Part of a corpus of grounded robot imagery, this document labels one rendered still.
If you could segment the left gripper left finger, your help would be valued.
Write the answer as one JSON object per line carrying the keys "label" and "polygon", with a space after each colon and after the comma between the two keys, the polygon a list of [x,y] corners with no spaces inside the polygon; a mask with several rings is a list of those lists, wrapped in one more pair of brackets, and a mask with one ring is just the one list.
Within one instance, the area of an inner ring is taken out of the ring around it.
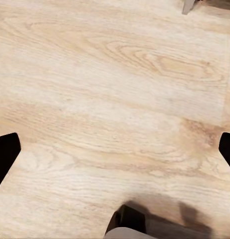
{"label": "left gripper left finger", "polygon": [[21,152],[16,132],[0,136],[0,184]]}

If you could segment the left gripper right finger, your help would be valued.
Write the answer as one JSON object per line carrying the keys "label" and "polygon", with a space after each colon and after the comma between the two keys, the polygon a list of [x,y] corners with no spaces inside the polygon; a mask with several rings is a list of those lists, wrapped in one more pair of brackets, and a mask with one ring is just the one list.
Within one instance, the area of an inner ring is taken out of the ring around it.
{"label": "left gripper right finger", "polygon": [[219,144],[219,151],[230,166],[230,133],[223,132]]}

